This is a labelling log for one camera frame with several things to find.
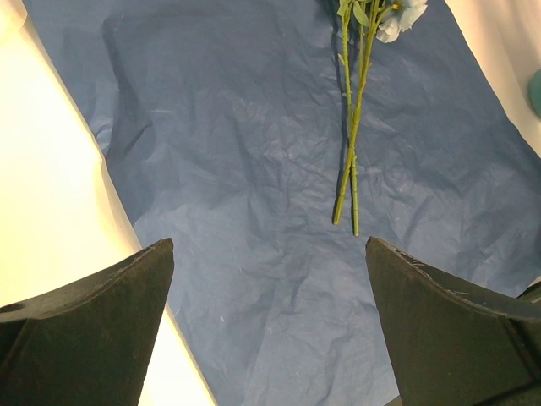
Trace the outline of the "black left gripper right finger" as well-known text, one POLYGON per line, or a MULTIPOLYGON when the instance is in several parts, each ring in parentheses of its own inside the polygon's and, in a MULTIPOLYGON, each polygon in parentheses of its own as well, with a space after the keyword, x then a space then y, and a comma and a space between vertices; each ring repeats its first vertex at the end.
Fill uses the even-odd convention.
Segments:
POLYGON ((401 405, 538 405, 540 284, 496 293, 371 237, 366 262, 401 405))

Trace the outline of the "blue flower bouquet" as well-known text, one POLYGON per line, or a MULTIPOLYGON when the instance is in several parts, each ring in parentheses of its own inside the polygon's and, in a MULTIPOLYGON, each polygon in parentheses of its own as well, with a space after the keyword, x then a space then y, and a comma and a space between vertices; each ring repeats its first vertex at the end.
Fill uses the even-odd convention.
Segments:
POLYGON ((334 1, 29 1, 220 405, 382 405, 398 391, 364 247, 385 239, 509 296, 540 272, 540 160, 446 3, 376 42, 359 237, 334 1))

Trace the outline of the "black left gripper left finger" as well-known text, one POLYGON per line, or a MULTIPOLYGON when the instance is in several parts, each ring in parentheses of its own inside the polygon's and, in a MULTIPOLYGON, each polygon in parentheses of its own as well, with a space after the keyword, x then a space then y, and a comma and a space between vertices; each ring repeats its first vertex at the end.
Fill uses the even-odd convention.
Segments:
POLYGON ((161 239, 1 309, 3 405, 136 405, 174 270, 161 239))

